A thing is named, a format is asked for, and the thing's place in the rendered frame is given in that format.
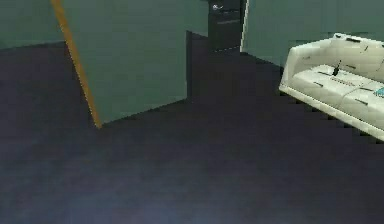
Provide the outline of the white sofa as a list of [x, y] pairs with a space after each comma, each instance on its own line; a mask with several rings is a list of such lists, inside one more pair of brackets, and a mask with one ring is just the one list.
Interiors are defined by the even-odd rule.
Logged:
[[[339, 60], [336, 76], [332, 76]], [[384, 42], [336, 33], [290, 49], [279, 90], [384, 141]]]

